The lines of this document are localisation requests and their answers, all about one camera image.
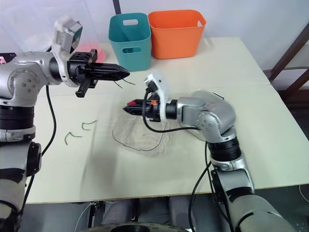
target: tabletop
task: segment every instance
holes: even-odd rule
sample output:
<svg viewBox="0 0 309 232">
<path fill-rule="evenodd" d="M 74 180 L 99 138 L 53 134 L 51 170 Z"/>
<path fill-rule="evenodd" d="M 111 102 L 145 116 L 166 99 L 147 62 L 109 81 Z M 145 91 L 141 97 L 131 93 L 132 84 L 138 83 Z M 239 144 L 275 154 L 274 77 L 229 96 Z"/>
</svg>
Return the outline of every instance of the tabletop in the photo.
<svg viewBox="0 0 309 232">
<path fill-rule="evenodd" d="M 166 76 L 172 98 L 205 88 L 233 104 L 240 147 L 257 189 L 308 183 L 309 142 L 241 40 L 211 38 L 201 44 L 204 48 L 200 45 L 193 58 L 154 61 L 151 69 L 160 69 Z M 109 45 L 104 44 L 103 48 L 109 52 L 106 62 L 115 62 Z M 131 74 L 128 81 L 136 83 L 135 86 L 119 82 L 121 89 L 112 82 L 100 82 L 83 99 L 75 97 L 75 90 L 64 84 L 58 86 L 62 89 L 51 86 L 57 133 L 42 159 L 28 203 L 166 196 L 192 191 L 205 168 L 204 142 L 186 131 L 173 132 L 168 135 L 168 146 L 163 152 L 147 157 L 128 151 L 112 137 L 122 107 L 144 95 L 142 81 L 151 69 Z M 53 128 L 44 94 L 42 90 L 35 108 L 34 141 L 42 146 L 47 144 Z M 82 122 L 94 120 L 97 122 L 87 126 L 90 130 L 82 130 Z M 82 137 L 70 137 L 66 145 L 64 137 L 68 132 Z M 197 192 L 210 192 L 206 178 Z"/>
</svg>

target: orange bin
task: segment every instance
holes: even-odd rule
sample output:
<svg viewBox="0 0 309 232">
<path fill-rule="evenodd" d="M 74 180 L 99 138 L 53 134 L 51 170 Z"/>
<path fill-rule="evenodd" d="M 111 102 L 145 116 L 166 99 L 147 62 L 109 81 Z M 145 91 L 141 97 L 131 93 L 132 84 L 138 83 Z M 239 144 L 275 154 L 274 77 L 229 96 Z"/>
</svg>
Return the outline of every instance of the orange bin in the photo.
<svg viewBox="0 0 309 232">
<path fill-rule="evenodd" d="M 206 20 L 195 10 L 155 11 L 148 15 L 152 55 L 157 59 L 194 56 Z"/>
</svg>

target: metal hook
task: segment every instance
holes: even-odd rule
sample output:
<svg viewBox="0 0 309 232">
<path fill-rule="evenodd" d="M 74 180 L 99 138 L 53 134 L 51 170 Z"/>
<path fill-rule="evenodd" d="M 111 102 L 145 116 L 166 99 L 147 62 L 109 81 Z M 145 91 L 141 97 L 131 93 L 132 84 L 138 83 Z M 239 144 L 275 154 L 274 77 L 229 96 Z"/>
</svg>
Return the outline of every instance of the metal hook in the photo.
<svg viewBox="0 0 309 232">
<path fill-rule="evenodd" d="M 68 145 L 68 142 L 67 142 L 67 137 L 71 135 L 75 138 L 82 138 L 82 136 L 76 136 L 76 135 L 73 135 L 71 132 L 67 133 L 67 135 L 64 137 L 64 142 L 66 143 L 66 145 Z"/>
<path fill-rule="evenodd" d="M 115 81 L 114 81 L 114 83 L 116 84 L 116 85 L 118 85 L 120 88 L 122 88 L 118 83 L 116 83 Z"/>
<path fill-rule="evenodd" d="M 86 130 L 86 131 L 90 131 L 90 129 L 84 128 L 84 125 L 90 125 L 90 124 L 95 123 L 96 121 L 97 121 L 97 120 L 94 120 L 93 122 L 89 122 L 89 123 L 82 122 L 82 129 L 83 129 L 83 130 Z"/>
<path fill-rule="evenodd" d="M 122 80 L 125 81 L 125 82 L 127 82 L 127 83 L 129 83 L 129 84 L 131 84 L 131 85 L 135 85 L 134 83 L 129 82 L 129 81 L 126 81 L 125 79 L 122 79 Z"/>
</svg>

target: black cable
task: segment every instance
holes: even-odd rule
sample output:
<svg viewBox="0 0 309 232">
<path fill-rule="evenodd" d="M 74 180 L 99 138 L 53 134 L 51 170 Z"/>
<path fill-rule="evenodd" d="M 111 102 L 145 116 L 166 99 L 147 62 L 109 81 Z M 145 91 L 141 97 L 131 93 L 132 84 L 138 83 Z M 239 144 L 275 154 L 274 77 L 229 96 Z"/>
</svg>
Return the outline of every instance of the black cable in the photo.
<svg viewBox="0 0 309 232">
<path fill-rule="evenodd" d="M 208 161 L 207 161 L 207 142 L 205 143 L 205 162 L 206 162 L 206 164 L 208 163 Z M 224 219 L 227 221 L 227 223 L 229 224 L 230 228 L 232 229 L 233 225 L 232 225 L 231 220 L 225 215 L 225 213 L 220 208 L 217 200 L 215 199 L 215 193 L 214 193 L 214 190 L 213 190 L 212 181 L 211 181 L 211 174 L 210 174 L 209 169 L 207 170 L 207 174 L 208 174 L 208 179 L 209 179 L 209 185 L 211 186 L 211 197 L 212 197 L 214 203 L 216 204 L 219 212 L 221 213 L 221 215 L 224 217 Z"/>
<path fill-rule="evenodd" d="M 48 144 L 46 145 L 45 149 L 42 152 L 42 156 L 45 154 L 45 152 L 47 151 L 47 149 L 49 148 L 49 146 L 52 144 L 55 135 L 56 135 L 56 130 L 57 130 L 57 122 L 56 122 L 56 116 L 54 113 L 54 109 L 53 109 L 53 105 L 52 105 L 52 101 L 50 100 L 50 95 L 49 95 L 49 86 L 46 86 L 46 96 L 47 96 L 47 100 L 48 100 L 48 105 L 50 108 L 50 112 L 52 113 L 52 118 L 53 118 L 53 123 L 54 123 L 54 129 L 53 129 L 53 134 L 52 137 L 50 138 Z"/>
<path fill-rule="evenodd" d="M 143 100 L 143 107 L 142 107 L 143 121 L 144 121 L 145 126 L 149 130 L 156 132 L 156 133 L 167 133 L 167 132 L 182 131 L 182 130 L 198 130 L 198 128 L 196 127 L 180 127 L 180 128 L 175 128 L 175 129 L 170 129 L 170 130 L 161 130 L 161 131 L 151 128 L 146 121 L 146 102 L 147 102 L 147 97 L 149 93 L 150 93 L 149 89 L 146 89 L 146 93 L 145 93 L 144 100 Z"/>
<path fill-rule="evenodd" d="M 52 137 L 50 138 L 48 144 L 46 145 L 45 149 L 42 152 L 42 156 L 45 154 L 45 152 L 47 151 L 49 146 L 52 144 L 52 142 L 53 142 L 53 140 L 55 138 L 55 135 L 56 135 L 56 130 L 57 130 L 56 116 L 55 116 L 53 105 L 52 105 L 52 102 L 50 100 L 50 95 L 49 95 L 49 86 L 46 86 L 46 96 L 47 96 L 48 105 L 49 105 L 49 108 L 50 108 L 50 111 L 51 111 L 52 117 L 53 117 L 54 129 L 53 129 Z M 30 179 L 29 184 L 28 184 L 28 188 L 27 188 L 26 193 L 25 193 L 25 198 L 24 198 L 23 206 L 22 206 L 22 208 L 20 210 L 20 215 L 21 216 L 24 213 L 24 208 L 25 208 L 25 205 L 26 205 L 26 201 L 27 201 L 28 195 L 30 193 L 30 189 L 31 189 L 33 180 L 34 180 L 34 175 L 31 176 L 31 179 Z"/>
<path fill-rule="evenodd" d="M 197 180 L 197 183 L 195 184 L 194 188 L 193 188 L 193 191 L 192 191 L 192 194 L 190 196 L 190 202 L 189 202 L 189 209 L 188 209 L 188 215 L 189 215 L 189 224 L 190 224 L 190 227 L 191 227 L 191 230 L 192 232 L 195 232 L 194 230 L 194 226 L 193 226 L 193 223 L 192 223 L 192 217 L 191 217 L 191 213 L 192 213 L 192 202 L 193 202 L 193 196 L 195 195 L 195 191 L 200 183 L 200 181 L 202 180 L 203 176 L 205 175 L 205 173 L 207 172 L 207 170 L 209 169 L 209 167 L 211 166 L 211 162 L 209 162 L 205 168 L 205 170 L 203 171 L 202 175 L 199 177 L 199 179 Z"/>
</svg>

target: pink object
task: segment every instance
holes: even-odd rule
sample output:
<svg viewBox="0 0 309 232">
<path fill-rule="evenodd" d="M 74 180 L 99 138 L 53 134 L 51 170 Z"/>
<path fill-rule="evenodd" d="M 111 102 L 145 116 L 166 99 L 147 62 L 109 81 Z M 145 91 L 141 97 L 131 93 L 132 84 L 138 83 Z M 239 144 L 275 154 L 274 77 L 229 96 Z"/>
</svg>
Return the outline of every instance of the pink object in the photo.
<svg viewBox="0 0 309 232">
<path fill-rule="evenodd" d="M 96 42 L 86 42 L 86 43 L 80 44 L 76 48 L 76 51 L 77 52 L 90 52 L 91 49 L 96 49 L 98 51 L 98 59 L 96 63 L 103 63 L 103 61 L 105 60 L 105 54 L 100 44 Z"/>
</svg>

